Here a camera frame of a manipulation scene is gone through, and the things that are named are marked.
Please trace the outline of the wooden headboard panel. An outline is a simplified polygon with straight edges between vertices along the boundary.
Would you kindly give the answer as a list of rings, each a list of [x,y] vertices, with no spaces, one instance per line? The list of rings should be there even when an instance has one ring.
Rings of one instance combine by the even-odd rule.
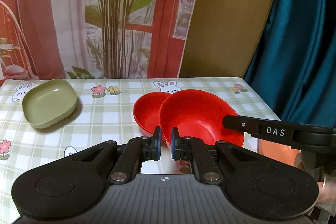
[[[243,77],[273,0],[196,0],[180,77]]]

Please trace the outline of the large red bowl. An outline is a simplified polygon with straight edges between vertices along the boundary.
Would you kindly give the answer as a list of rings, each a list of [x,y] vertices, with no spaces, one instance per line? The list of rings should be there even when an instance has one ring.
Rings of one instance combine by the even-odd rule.
[[[226,129],[222,120],[237,112],[220,97],[202,90],[187,89],[168,96],[159,109],[159,126],[167,147],[171,148],[171,130],[176,127],[181,137],[202,139],[214,145],[225,140],[238,146],[244,143],[244,133]]]

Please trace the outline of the small red bowl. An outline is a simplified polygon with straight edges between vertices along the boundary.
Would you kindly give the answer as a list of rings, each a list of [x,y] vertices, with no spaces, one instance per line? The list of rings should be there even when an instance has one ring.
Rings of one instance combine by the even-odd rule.
[[[151,136],[159,126],[159,109],[169,93],[152,92],[144,94],[133,106],[133,116],[145,136]]]

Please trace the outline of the green square plate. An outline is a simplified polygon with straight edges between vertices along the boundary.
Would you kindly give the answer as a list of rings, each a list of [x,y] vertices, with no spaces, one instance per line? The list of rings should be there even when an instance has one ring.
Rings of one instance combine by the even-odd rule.
[[[54,79],[31,89],[22,100],[26,121],[36,129],[51,127],[69,117],[77,105],[77,94],[64,79]]]

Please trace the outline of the printed room scene tapestry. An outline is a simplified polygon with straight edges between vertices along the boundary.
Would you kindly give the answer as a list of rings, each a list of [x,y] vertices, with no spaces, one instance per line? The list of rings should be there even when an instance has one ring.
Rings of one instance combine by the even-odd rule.
[[[195,0],[1,0],[1,80],[178,77]]]

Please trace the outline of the teal curtain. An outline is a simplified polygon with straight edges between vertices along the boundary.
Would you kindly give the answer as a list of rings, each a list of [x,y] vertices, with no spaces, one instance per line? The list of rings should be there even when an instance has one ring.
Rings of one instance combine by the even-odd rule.
[[[335,0],[273,0],[244,76],[286,122],[335,124]]]

